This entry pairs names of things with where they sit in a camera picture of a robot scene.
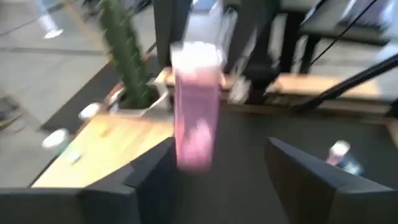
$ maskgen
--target white planter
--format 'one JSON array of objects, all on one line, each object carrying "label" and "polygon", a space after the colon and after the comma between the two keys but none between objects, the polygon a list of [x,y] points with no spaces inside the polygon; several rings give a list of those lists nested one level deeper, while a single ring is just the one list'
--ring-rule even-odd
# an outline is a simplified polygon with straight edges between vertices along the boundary
[{"label": "white planter", "polygon": [[167,111],[170,109],[170,101],[169,101],[169,91],[163,83],[155,83],[155,79],[151,79],[148,82],[148,85],[156,86],[157,91],[159,92],[159,99],[155,101],[150,107],[146,109],[139,110],[128,110],[128,109],[120,109],[119,108],[119,100],[123,96],[124,88],[117,91],[113,96],[111,96],[109,104],[112,105],[109,110],[110,113],[122,113],[128,114],[131,116],[141,117],[144,116],[150,110],[161,110]]}]

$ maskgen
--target cactus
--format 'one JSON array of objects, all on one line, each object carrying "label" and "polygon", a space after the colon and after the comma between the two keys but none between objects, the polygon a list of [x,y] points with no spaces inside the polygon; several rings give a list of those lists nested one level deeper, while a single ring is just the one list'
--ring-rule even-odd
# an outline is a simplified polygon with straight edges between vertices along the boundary
[{"label": "cactus", "polygon": [[121,106],[147,108],[153,103],[154,90],[147,85],[150,78],[141,60],[136,32],[130,23],[132,13],[126,12],[119,0],[102,0],[99,8],[100,23],[109,45],[109,54],[125,87]]}]

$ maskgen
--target floor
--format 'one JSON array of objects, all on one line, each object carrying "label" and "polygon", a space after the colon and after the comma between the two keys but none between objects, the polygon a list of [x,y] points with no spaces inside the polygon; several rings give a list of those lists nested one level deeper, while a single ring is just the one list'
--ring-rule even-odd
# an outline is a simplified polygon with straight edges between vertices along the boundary
[{"label": "floor", "polygon": [[[37,12],[37,6],[27,0],[0,0],[0,90],[19,102],[25,112],[22,124],[16,123],[23,125],[21,130],[11,126],[0,132],[0,187],[28,186],[54,157],[53,152],[42,149],[41,142],[48,133],[39,127],[108,61],[95,19],[82,21],[81,1],[69,1],[70,7],[50,13],[63,34],[44,39],[39,19],[42,13]],[[274,22],[271,48],[276,56],[280,54],[284,20],[280,16]],[[134,23],[145,50],[155,42],[153,9],[136,15]],[[323,40],[318,54],[329,43]],[[383,50],[338,43],[313,66],[312,74],[349,77],[397,50],[392,44]],[[394,70],[377,79],[385,97],[398,95],[394,88],[396,73]]]}]

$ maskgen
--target gray floor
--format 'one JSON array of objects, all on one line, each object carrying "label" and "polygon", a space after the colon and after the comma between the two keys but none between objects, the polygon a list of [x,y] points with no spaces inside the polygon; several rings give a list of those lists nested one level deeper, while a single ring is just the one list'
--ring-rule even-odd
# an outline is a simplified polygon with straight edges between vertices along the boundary
[{"label": "gray floor", "polygon": [[[18,101],[24,108],[21,131],[15,127],[0,132],[0,187],[27,186],[53,158],[40,144],[46,136],[38,130],[66,103],[108,59],[103,56],[103,43],[96,21],[82,22],[80,1],[73,9],[62,9],[51,14],[64,33],[54,39],[43,39],[40,14],[25,0],[0,0],[0,90]],[[274,22],[272,51],[280,54],[285,18]],[[135,16],[142,49],[155,42],[153,10],[148,8]],[[318,54],[327,44],[323,40]],[[376,63],[381,57],[398,49],[361,44],[338,43],[312,68],[312,75],[349,77]],[[296,60],[302,53],[298,46]],[[378,84],[388,98],[398,95],[394,88],[397,70],[382,78]]]}]

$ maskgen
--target pink drink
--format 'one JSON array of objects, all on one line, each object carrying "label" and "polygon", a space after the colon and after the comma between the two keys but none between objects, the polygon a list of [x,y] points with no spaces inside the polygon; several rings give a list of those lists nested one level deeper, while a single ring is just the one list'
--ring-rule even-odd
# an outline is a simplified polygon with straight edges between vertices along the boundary
[{"label": "pink drink", "polygon": [[175,141],[181,169],[210,168],[220,105],[219,72],[200,69],[194,75],[176,75]]}]

